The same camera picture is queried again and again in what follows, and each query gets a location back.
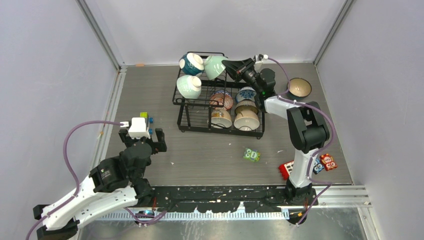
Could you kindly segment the mint green bowl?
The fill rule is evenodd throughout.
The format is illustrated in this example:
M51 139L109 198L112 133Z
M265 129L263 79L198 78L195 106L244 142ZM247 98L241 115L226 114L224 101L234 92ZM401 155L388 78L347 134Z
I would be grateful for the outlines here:
M204 60L204 72L209 80L216 79L224 72L226 67L222 64L223 60L228 60L228 58L221 55L210 55Z

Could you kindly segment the teal bowl tan interior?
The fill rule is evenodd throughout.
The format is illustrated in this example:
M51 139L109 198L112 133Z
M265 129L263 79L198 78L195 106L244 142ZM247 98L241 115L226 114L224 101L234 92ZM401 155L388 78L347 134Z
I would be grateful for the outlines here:
M312 92L312 85L304 78L295 77L287 84L288 96L290 98L306 98Z

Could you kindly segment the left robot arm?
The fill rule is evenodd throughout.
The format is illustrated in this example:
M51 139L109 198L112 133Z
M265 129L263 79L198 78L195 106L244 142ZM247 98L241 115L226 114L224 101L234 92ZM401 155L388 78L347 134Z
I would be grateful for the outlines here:
M50 205L33 208L37 239L68 240L97 218L115 210L148 207L155 192L145 178L151 156L167 151L165 134L155 129L157 141L149 137L132 139L126 129L119 136L126 148L117 156L102 160L79 186Z

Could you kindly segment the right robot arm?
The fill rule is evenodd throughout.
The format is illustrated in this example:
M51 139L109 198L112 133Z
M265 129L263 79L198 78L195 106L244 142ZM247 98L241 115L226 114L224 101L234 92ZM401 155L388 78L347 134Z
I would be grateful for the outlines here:
M301 205L313 196L313 161L330 138L329 117L317 102L298 102L276 94L276 74L269 68L257 72L252 58L222 60L226 73L235 81L244 81L256 91L257 107L279 116L288 123L289 137L295 148L293 169L286 180L283 197L290 205Z

